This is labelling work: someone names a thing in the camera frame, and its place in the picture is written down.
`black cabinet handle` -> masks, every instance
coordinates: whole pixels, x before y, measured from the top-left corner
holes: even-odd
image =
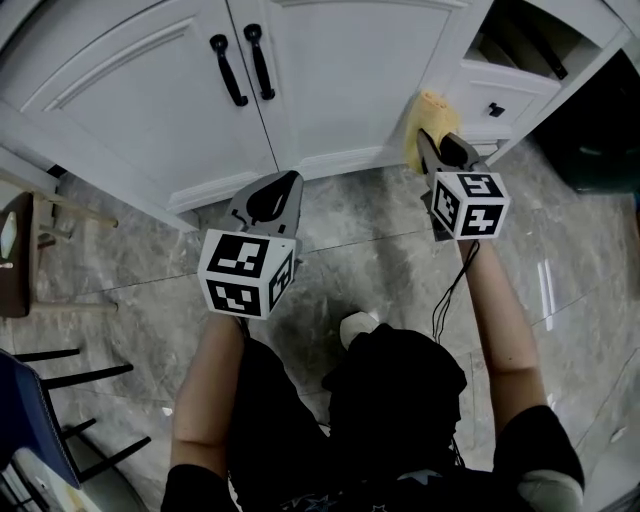
[[[260,38],[262,37],[262,29],[260,25],[251,23],[244,27],[244,37],[251,43],[251,53],[253,53],[253,64],[256,67],[256,75],[258,75],[258,82],[260,82],[260,89],[262,92],[260,95],[263,100],[272,100],[276,91],[271,88],[271,80],[269,80],[269,71],[267,70],[267,63],[264,61],[264,55],[260,49]]]
[[[227,86],[227,90],[229,91],[231,99],[238,107],[244,107],[247,103],[249,103],[249,100],[246,96],[240,94],[238,82],[236,82],[236,77],[233,75],[233,71],[231,70],[231,66],[229,66],[227,56],[225,55],[227,46],[229,46],[227,38],[223,34],[217,34],[209,39],[209,44],[218,56],[218,66],[220,66],[220,73],[222,73],[224,84]]]
[[[491,117],[500,117],[504,113],[504,109],[499,107],[497,103],[492,103],[489,105],[489,115]]]

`cabinet panel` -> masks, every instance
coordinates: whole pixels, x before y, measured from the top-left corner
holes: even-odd
[[[508,139],[516,125],[535,116],[559,89],[555,80],[532,73],[463,60],[445,96],[460,114],[463,138]]]
[[[60,66],[97,37],[160,1],[42,2],[0,61],[3,99],[13,106],[21,105]],[[0,28],[8,29],[3,23]]]
[[[209,39],[248,103],[238,107]],[[224,0],[172,0],[108,32],[58,70],[21,110],[67,140],[91,136],[169,194],[174,212],[277,168]]]
[[[344,171],[399,147],[403,112],[466,4],[242,0],[229,8],[279,167]],[[250,23],[262,28],[271,100],[260,97],[243,33]]]

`chair leg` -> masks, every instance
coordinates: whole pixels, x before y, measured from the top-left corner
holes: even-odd
[[[93,380],[105,379],[107,377],[115,377],[122,373],[133,370],[132,364],[123,364],[122,366],[114,366],[113,368],[105,368],[104,370],[96,370],[94,372],[78,373],[76,375],[67,375],[66,377],[54,377],[53,379],[42,379],[42,385],[45,389],[66,388],[67,386],[75,386],[76,384],[84,384]]]
[[[78,475],[78,480],[80,483],[86,482],[90,478],[93,478],[96,475],[99,475],[103,471],[115,466],[118,462],[122,462],[124,459],[136,453],[140,448],[148,445],[151,442],[150,437],[145,437],[141,439],[137,443],[133,443],[131,446],[128,446],[124,450],[116,453],[115,455],[109,457],[108,459],[103,460],[102,462],[98,462],[95,466],[91,466],[89,469],[82,471]]]
[[[47,247],[53,247],[54,245],[56,245],[55,240],[47,240],[46,242],[40,242],[38,244],[38,250],[41,251],[42,249],[46,249]]]
[[[30,363],[31,361],[45,361],[46,359],[58,359],[59,357],[77,356],[80,353],[79,348],[71,348],[69,350],[51,350],[49,352],[33,352],[30,354],[14,354],[18,361]]]
[[[86,304],[84,302],[34,302],[31,311],[39,313],[115,313],[118,304],[106,302],[104,304]]]
[[[50,228],[49,226],[44,226],[40,224],[40,233],[46,233],[47,235],[55,236],[56,238],[62,238],[64,240],[69,240],[71,238],[70,231],[61,231],[59,229]]]
[[[70,437],[79,434],[83,430],[88,429],[91,425],[95,425],[95,423],[96,423],[96,419],[91,418],[90,420],[87,420],[84,423],[80,423],[75,427],[68,428],[62,433],[62,439],[69,439]]]
[[[47,194],[45,196],[45,201],[55,204],[60,208],[65,208],[67,210],[71,210],[76,215],[81,215],[83,217],[88,217],[89,219],[93,219],[96,222],[102,224],[108,228],[117,228],[118,220],[112,217],[105,217],[104,215],[100,215],[99,213],[90,210],[89,208],[85,208],[84,206],[80,206],[73,201],[69,201],[68,199],[59,196],[57,194]]]

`fiducial marker cube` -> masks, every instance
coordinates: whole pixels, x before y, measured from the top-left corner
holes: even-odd
[[[266,319],[294,272],[296,240],[210,229],[198,279],[211,311]]]
[[[456,240],[496,238],[510,203],[498,173],[434,174],[431,212]]]

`black drawer knob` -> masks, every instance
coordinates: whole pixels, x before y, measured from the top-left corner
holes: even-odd
[[[489,105],[489,115],[491,117],[500,117],[503,112],[504,109],[502,107],[499,107],[497,103],[492,103],[491,105]]]

